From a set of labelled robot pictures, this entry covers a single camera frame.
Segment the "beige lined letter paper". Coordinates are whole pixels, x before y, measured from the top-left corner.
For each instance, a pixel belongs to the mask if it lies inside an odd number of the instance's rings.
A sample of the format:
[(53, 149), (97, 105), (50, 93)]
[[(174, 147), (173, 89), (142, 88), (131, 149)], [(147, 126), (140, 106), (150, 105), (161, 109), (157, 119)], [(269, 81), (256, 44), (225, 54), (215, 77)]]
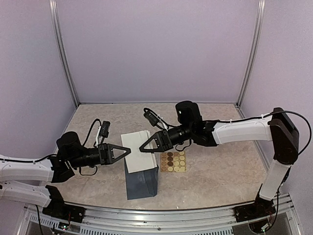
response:
[(131, 149), (131, 153), (125, 157), (129, 173), (145, 171), (157, 167), (154, 153), (145, 153), (139, 150), (142, 144), (150, 137), (151, 134), (148, 130), (121, 135), (123, 146)]

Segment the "round sticker seal sheet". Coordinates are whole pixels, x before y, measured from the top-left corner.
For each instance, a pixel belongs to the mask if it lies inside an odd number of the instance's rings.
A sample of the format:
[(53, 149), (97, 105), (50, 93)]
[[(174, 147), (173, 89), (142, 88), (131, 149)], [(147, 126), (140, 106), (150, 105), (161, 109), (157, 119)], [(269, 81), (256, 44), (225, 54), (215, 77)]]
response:
[(184, 151), (180, 152), (163, 152), (160, 154), (161, 172), (185, 172), (186, 155)]

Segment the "blue grey envelope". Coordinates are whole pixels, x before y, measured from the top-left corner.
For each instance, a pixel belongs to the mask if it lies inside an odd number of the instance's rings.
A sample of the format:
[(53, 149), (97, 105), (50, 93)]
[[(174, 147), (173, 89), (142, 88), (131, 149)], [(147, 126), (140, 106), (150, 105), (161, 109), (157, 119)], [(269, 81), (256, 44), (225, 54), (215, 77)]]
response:
[(157, 195), (158, 166), (134, 173), (128, 172), (126, 162), (124, 162), (124, 167), (127, 200), (149, 198)]

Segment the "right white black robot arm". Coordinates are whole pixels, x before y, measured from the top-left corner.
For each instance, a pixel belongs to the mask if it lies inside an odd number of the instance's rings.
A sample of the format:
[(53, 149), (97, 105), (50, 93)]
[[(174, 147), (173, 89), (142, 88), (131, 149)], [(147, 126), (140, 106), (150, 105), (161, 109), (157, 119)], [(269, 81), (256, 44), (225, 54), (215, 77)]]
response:
[(289, 118), (290, 111), (274, 108), (272, 112), (237, 120), (203, 120), (197, 103), (182, 101), (175, 105), (179, 126), (166, 124), (145, 141), (143, 153), (166, 152), (185, 141), (204, 147), (240, 141), (270, 141), (274, 156), (256, 202), (250, 206), (254, 217), (269, 210), (271, 201), (285, 181), (291, 166), (297, 161), (299, 131)]

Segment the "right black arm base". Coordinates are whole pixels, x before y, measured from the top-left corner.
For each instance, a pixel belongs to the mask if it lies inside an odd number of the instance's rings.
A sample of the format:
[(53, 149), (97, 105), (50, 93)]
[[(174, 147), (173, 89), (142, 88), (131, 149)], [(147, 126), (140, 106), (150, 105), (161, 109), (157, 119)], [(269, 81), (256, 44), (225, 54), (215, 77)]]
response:
[(276, 213), (273, 200), (262, 199), (259, 193), (253, 203), (236, 206), (233, 210), (236, 222), (253, 220)]

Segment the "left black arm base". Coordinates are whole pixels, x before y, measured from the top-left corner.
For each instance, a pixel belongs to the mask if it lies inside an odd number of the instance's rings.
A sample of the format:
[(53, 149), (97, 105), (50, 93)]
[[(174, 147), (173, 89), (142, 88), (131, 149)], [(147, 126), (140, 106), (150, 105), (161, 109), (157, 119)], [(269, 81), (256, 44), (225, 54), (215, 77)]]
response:
[(84, 207), (66, 204), (59, 190), (54, 186), (47, 185), (51, 201), (43, 207), (43, 214), (69, 222), (82, 223), (86, 209)]

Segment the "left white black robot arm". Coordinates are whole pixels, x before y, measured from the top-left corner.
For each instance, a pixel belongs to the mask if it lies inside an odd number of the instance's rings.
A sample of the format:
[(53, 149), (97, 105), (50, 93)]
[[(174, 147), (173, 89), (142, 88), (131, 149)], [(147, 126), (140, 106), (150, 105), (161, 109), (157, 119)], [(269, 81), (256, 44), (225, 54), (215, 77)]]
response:
[(0, 197), (42, 208), (57, 217), (68, 214), (68, 206), (51, 183), (63, 183), (80, 167), (111, 165), (131, 153), (127, 147), (101, 143), (84, 147), (75, 132), (66, 132), (57, 141), (58, 152), (41, 159), (0, 157)]

